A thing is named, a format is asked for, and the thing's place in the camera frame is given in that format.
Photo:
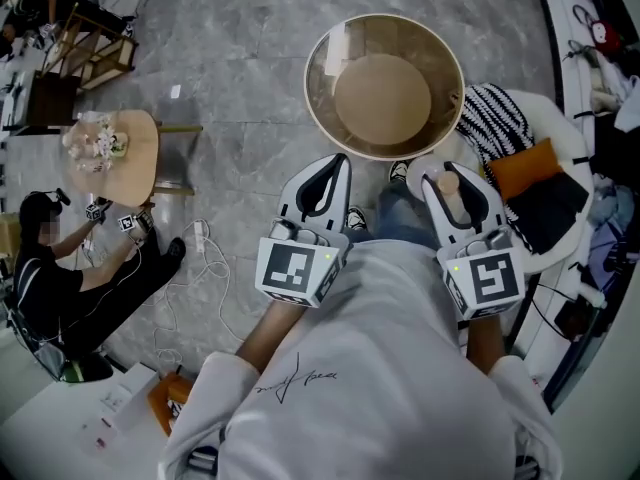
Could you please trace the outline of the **pale flower bouquet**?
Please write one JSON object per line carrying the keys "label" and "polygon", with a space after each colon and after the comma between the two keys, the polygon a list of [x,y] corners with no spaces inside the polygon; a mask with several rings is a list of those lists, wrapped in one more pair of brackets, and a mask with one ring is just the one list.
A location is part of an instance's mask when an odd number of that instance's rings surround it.
{"label": "pale flower bouquet", "polygon": [[87,111],[62,135],[62,145],[79,172],[103,173],[123,158],[128,134],[118,128],[118,112]]}

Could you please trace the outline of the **person's left forearm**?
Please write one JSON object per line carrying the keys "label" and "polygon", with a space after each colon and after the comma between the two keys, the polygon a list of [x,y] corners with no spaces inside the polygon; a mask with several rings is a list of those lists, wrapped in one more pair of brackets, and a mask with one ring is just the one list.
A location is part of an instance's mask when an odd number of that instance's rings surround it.
{"label": "person's left forearm", "polygon": [[305,310],[304,306],[272,301],[235,355],[262,373]]}

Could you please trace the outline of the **black flat device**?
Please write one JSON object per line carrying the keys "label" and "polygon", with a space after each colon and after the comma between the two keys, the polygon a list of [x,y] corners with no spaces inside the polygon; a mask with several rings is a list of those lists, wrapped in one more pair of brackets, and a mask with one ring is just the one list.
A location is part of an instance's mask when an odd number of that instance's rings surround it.
{"label": "black flat device", "polygon": [[566,300],[554,319],[560,333],[570,342],[585,335],[594,320],[596,310],[583,297],[575,301]]}

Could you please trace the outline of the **red white bag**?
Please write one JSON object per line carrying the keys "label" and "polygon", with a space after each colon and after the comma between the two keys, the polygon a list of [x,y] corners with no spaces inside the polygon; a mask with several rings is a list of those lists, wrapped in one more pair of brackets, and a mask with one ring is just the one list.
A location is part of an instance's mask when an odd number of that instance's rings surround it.
{"label": "red white bag", "polygon": [[572,6],[572,12],[576,20],[588,30],[595,48],[603,55],[613,55],[621,49],[620,35],[609,22],[594,18],[577,4]]}

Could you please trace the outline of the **black cushion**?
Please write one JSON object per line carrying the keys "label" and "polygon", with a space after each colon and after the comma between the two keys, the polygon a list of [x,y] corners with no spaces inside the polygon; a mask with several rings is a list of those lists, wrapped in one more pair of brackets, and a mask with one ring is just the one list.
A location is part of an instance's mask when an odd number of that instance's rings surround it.
{"label": "black cushion", "polygon": [[544,254],[573,226],[587,198],[587,190],[560,172],[510,198],[507,206],[517,217],[515,228],[528,250]]}

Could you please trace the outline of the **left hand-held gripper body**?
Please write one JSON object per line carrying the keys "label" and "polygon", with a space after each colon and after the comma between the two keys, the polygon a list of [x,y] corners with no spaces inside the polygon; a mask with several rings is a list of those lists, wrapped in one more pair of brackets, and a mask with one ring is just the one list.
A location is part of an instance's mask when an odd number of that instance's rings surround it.
{"label": "left hand-held gripper body", "polygon": [[351,247],[341,232],[277,218],[259,241],[255,288],[273,300],[318,308]]}

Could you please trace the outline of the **round glass-top table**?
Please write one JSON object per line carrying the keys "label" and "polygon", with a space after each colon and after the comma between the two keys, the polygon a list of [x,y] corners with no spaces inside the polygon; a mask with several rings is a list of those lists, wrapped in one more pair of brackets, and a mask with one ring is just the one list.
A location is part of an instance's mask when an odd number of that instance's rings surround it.
{"label": "round glass-top table", "polygon": [[431,152],[454,131],[465,81],[448,44],[425,25],[372,13],[332,27],[310,53],[304,95],[334,143],[378,161]]}

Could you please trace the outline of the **green black bag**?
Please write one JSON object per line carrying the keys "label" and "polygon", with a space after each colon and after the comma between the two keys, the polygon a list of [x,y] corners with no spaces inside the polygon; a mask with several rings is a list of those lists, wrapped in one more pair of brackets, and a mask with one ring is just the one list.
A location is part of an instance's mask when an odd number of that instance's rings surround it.
{"label": "green black bag", "polygon": [[68,384],[82,384],[106,380],[112,375],[113,367],[109,361],[99,353],[92,353],[79,360],[67,360],[60,380]]}

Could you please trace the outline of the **purple blue clothes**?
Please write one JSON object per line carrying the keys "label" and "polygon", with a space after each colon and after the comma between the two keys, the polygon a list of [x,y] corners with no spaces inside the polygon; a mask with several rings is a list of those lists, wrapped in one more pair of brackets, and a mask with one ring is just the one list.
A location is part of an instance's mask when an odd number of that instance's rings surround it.
{"label": "purple blue clothes", "polygon": [[627,267],[640,258],[640,230],[634,222],[636,194],[613,184],[599,187],[588,215],[593,227],[588,269],[594,285],[608,292]]}

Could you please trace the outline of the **person's right forearm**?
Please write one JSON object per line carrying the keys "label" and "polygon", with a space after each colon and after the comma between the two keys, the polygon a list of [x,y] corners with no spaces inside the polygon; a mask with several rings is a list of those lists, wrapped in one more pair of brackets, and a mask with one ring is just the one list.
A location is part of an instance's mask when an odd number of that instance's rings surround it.
{"label": "person's right forearm", "polygon": [[468,327],[466,358],[488,375],[505,355],[500,317],[492,315],[471,320]]}

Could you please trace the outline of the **white cylindrical device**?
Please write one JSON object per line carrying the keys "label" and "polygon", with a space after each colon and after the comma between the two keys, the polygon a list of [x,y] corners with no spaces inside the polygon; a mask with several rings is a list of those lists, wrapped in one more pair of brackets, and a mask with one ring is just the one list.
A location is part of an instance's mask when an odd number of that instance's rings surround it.
{"label": "white cylindrical device", "polygon": [[587,283],[580,283],[578,294],[596,309],[604,309],[607,307],[607,301],[604,293]]}

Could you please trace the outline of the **person's blue jeans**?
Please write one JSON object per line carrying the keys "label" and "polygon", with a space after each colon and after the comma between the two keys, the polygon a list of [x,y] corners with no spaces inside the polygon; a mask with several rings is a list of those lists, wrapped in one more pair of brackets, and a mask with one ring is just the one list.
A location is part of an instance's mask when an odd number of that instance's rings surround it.
{"label": "person's blue jeans", "polygon": [[406,183],[389,182],[378,196],[375,226],[369,230],[358,209],[350,209],[359,218],[355,227],[344,233],[353,243],[371,240],[399,240],[418,244],[434,251],[440,247],[437,233],[426,205],[415,198]]}

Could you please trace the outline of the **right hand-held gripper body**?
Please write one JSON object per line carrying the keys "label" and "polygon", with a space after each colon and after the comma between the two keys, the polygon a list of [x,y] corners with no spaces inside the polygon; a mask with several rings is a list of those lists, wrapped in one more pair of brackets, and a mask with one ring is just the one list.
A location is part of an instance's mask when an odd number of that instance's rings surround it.
{"label": "right hand-held gripper body", "polygon": [[495,229],[442,247],[437,260],[459,321],[505,312],[524,299],[521,254],[509,229]]}

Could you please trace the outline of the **wooden shelf rack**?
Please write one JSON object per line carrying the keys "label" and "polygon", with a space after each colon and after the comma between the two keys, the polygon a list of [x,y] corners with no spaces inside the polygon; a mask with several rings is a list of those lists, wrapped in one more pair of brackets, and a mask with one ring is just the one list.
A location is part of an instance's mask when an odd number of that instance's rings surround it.
{"label": "wooden shelf rack", "polygon": [[77,0],[54,35],[41,78],[69,79],[77,93],[93,90],[134,70],[137,41],[122,18],[88,0]]}

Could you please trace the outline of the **black white striped blanket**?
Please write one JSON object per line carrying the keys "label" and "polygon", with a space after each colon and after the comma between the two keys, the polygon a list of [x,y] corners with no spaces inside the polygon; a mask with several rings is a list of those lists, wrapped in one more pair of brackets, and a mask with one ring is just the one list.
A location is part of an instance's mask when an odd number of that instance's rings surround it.
{"label": "black white striped blanket", "polygon": [[520,108],[505,90],[492,83],[465,87],[456,131],[473,149],[498,192],[501,189],[489,164],[535,145],[532,128]]}

